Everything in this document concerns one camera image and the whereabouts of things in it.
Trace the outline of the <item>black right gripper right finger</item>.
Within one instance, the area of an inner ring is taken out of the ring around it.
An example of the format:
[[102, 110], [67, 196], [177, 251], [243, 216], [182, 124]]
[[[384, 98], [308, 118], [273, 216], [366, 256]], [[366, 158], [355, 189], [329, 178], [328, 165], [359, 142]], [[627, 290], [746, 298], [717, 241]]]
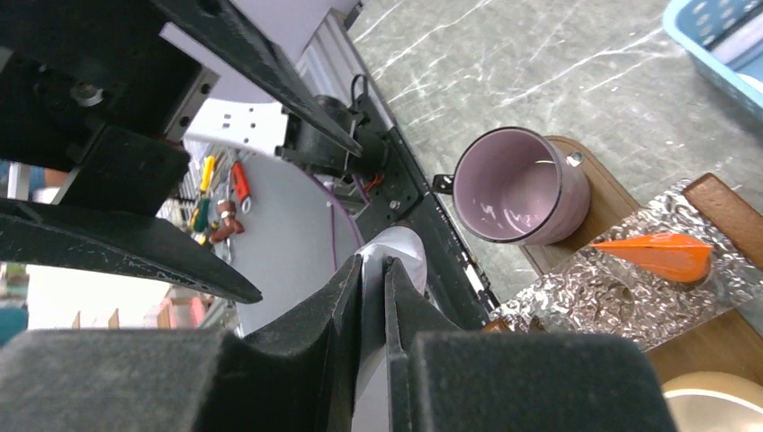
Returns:
[[672, 431], [650, 362], [609, 335], [465, 331], [386, 261], [393, 431]]

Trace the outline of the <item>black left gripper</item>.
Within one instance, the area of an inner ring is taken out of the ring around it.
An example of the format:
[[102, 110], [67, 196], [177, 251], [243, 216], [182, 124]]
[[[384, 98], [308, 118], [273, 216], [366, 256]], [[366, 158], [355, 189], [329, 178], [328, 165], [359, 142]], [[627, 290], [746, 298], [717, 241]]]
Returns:
[[2, 2], [1, 155], [70, 177], [67, 206], [2, 199], [1, 259], [260, 302], [245, 276], [150, 217], [182, 183], [183, 135], [218, 81], [165, 25], [149, 1]]

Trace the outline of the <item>tools on background shelf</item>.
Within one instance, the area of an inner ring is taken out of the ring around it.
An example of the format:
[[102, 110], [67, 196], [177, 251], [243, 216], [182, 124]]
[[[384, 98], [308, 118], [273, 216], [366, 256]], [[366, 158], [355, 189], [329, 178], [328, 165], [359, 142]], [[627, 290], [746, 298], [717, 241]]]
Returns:
[[174, 224], [199, 244], [232, 259], [232, 239], [245, 232], [239, 219], [249, 212], [252, 194], [238, 149], [220, 150], [195, 161], [170, 200]]

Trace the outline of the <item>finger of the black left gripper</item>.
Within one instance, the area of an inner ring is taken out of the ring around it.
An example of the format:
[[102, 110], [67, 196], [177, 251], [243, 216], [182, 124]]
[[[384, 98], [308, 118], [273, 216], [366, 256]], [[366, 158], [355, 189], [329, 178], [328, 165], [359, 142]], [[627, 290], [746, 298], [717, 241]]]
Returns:
[[281, 48], [230, 1], [157, 0], [158, 11], [180, 30], [274, 97], [350, 154], [363, 147], [331, 119], [305, 86]]

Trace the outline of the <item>yellow mug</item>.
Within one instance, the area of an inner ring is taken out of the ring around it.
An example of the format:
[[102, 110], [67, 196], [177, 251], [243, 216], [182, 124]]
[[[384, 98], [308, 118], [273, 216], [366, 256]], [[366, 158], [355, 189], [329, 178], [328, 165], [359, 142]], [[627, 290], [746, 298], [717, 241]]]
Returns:
[[662, 385], [679, 431], [762, 430], [762, 386], [721, 372], [687, 373]]

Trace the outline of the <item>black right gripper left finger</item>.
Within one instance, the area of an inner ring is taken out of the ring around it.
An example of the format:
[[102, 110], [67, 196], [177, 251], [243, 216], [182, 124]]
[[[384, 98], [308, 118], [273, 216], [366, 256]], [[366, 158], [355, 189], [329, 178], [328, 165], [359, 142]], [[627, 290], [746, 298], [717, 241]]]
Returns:
[[246, 337], [34, 330], [1, 352], [4, 431], [347, 431], [363, 260]]

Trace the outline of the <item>orange toothpaste tube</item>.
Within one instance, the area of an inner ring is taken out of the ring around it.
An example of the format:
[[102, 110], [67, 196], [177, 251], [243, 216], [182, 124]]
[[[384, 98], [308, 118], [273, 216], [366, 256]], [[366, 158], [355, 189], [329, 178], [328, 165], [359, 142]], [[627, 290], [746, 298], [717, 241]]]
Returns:
[[712, 269], [714, 247], [686, 234], [659, 232], [592, 244], [598, 251], [627, 261], [665, 280], [691, 284]]

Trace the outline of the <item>light blue plastic basket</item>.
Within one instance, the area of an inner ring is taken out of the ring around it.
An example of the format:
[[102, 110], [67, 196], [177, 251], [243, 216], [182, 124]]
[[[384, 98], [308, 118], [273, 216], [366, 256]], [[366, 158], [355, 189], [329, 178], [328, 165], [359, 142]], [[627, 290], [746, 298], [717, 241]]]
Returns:
[[699, 74], [762, 119], [762, 3], [756, 0], [669, 2], [662, 25]]

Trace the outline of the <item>purple grey mug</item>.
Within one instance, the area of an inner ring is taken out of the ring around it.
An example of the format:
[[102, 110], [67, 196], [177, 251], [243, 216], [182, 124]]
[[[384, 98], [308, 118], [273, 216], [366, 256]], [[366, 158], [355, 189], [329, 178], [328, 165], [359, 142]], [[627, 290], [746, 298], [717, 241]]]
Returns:
[[538, 132], [500, 127], [475, 139], [432, 187], [451, 196], [457, 219], [493, 243], [548, 246], [585, 220], [591, 190], [582, 164]]

